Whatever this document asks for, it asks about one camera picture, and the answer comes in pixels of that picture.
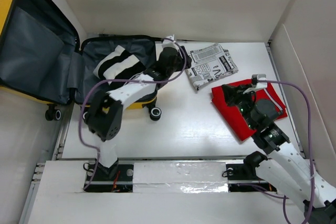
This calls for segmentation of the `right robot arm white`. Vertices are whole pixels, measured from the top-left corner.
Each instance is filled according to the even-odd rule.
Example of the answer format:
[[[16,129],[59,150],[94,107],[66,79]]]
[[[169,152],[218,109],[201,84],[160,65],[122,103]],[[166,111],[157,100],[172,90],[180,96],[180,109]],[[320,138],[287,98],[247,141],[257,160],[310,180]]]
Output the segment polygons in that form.
[[[227,106],[238,109],[260,151],[244,159],[243,174],[261,178],[288,197],[304,214],[307,223],[335,223],[335,187],[303,158],[275,120],[282,115],[273,99],[258,99],[264,83],[222,85]]]

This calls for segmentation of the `yellow Pikachu suitcase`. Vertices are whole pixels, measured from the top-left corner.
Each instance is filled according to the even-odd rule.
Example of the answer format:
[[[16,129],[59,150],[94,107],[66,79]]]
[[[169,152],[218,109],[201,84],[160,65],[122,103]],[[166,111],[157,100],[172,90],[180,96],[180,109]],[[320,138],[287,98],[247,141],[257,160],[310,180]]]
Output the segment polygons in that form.
[[[46,104],[46,120],[58,121],[61,105],[81,104],[99,81],[93,72],[102,59],[121,46],[148,68],[155,42],[146,35],[81,41],[52,0],[1,0],[1,86]]]

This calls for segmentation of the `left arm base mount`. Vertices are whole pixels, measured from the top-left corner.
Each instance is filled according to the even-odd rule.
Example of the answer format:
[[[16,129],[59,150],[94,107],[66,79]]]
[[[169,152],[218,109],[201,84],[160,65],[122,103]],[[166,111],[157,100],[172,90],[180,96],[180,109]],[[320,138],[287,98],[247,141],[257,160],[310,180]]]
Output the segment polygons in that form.
[[[118,164],[112,170],[105,173],[102,167],[98,167],[91,183],[89,183],[95,164],[85,163],[86,171],[84,191],[88,193],[131,193],[133,192],[133,164]]]

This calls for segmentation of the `red shirt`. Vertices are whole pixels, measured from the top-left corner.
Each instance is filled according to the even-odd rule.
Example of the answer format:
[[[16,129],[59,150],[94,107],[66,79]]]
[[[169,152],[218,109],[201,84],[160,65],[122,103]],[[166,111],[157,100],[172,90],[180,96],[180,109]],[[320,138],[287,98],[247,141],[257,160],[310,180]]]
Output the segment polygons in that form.
[[[257,91],[256,99],[257,101],[261,99],[271,101],[275,105],[276,111],[280,112],[280,115],[277,117],[278,120],[288,116],[286,106],[274,90],[272,84],[267,84],[266,89]],[[241,115],[239,108],[226,105],[224,92],[221,86],[212,88],[212,103],[241,142],[248,139],[256,132],[248,126]]]

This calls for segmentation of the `black white striped garment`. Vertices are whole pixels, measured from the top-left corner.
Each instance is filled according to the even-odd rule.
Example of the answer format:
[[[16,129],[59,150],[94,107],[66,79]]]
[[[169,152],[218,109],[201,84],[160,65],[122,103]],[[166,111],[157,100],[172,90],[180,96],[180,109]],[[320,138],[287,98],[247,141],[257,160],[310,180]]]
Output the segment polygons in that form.
[[[146,69],[145,65],[122,46],[102,59],[93,71],[100,80],[132,79]]]

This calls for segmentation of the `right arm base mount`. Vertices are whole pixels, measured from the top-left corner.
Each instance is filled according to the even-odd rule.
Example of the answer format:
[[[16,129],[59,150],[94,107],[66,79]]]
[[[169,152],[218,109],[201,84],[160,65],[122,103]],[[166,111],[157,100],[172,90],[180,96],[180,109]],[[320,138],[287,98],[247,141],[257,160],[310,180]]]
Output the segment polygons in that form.
[[[222,177],[228,180],[228,189],[231,193],[252,192],[262,190],[265,192],[277,192],[277,189],[270,183],[260,179],[255,172],[251,172],[245,164],[226,164],[226,170]]]

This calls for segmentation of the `newspaper print cloth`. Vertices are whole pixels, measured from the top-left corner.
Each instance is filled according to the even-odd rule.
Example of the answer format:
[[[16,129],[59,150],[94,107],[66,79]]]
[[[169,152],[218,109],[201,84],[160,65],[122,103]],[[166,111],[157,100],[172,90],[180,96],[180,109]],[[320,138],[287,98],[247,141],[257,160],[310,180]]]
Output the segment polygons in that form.
[[[192,62],[186,73],[196,92],[214,81],[238,72],[229,50],[219,43],[191,50],[188,55]]]

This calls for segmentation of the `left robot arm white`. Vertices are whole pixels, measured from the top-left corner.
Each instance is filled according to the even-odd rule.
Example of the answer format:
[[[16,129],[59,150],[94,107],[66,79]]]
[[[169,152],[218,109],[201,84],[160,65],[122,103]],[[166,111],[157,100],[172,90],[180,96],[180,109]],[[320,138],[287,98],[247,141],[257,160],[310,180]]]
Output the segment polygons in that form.
[[[134,79],[126,79],[122,87],[97,92],[85,116],[90,132],[102,140],[97,148],[97,159],[93,174],[99,171],[105,180],[117,177],[118,157],[114,147],[107,147],[106,141],[113,139],[120,131],[123,111],[138,100],[156,93],[174,78],[170,76],[191,66],[191,58],[185,47],[179,45],[163,48],[159,59]]]

